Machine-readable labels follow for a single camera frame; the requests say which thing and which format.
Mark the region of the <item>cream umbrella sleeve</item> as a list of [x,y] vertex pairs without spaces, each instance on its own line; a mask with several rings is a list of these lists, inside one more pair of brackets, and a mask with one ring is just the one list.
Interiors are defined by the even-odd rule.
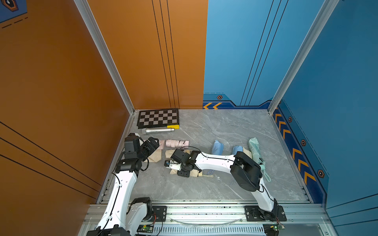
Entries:
[[149,157],[148,157],[148,160],[152,163],[157,163],[159,161],[161,161],[162,159],[162,150],[161,149],[158,149],[156,151],[154,151]]

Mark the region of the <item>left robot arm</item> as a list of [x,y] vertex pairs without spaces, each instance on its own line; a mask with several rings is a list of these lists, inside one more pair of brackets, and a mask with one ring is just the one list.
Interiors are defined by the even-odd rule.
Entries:
[[144,161],[159,148],[159,140],[153,137],[141,143],[142,138],[130,133],[124,140],[124,148],[118,157],[112,174],[114,187],[105,213],[96,229],[88,236],[136,236],[143,220],[153,215],[149,197],[137,198],[130,205],[130,197]]

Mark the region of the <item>pink umbrella sleeve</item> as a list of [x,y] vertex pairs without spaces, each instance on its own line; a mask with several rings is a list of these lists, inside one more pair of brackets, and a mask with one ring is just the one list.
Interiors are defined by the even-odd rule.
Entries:
[[158,149],[164,149],[165,146],[165,140],[159,140],[159,147]]

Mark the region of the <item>pale yellow sleeved umbrella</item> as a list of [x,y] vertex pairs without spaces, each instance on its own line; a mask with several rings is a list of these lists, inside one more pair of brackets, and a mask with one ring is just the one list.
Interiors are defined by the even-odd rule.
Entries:
[[208,178],[213,178],[214,176],[213,175],[206,175],[206,174],[203,174],[202,172],[198,171],[198,170],[192,170],[190,171],[190,177],[208,177]]

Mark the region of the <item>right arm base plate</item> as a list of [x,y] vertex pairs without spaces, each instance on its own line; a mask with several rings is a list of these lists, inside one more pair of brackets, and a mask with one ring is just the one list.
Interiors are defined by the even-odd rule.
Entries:
[[274,205],[272,212],[262,210],[258,206],[244,206],[244,210],[248,222],[287,221],[284,209],[280,205]]

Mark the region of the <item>light blue sleeved umbrella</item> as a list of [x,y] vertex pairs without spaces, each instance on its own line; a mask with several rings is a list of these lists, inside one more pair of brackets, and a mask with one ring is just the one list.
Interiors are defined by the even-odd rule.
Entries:
[[212,155],[222,155],[224,149],[224,144],[215,140],[213,147],[212,147]]

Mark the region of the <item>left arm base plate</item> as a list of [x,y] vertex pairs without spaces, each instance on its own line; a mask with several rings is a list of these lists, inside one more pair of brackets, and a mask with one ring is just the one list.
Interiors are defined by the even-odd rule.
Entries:
[[151,205],[147,206],[147,214],[142,222],[165,222],[167,215],[167,206]]

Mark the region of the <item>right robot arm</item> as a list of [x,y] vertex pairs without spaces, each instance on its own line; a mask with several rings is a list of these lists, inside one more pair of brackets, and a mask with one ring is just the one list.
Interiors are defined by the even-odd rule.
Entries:
[[202,153],[200,150],[186,153],[176,149],[164,165],[176,170],[178,176],[186,178],[193,170],[200,173],[203,170],[229,173],[242,189],[252,193],[258,203],[257,206],[245,207],[247,221],[278,223],[287,221],[283,207],[266,188],[261,166],[242,151],[238,151],[235,155],[224,156]]

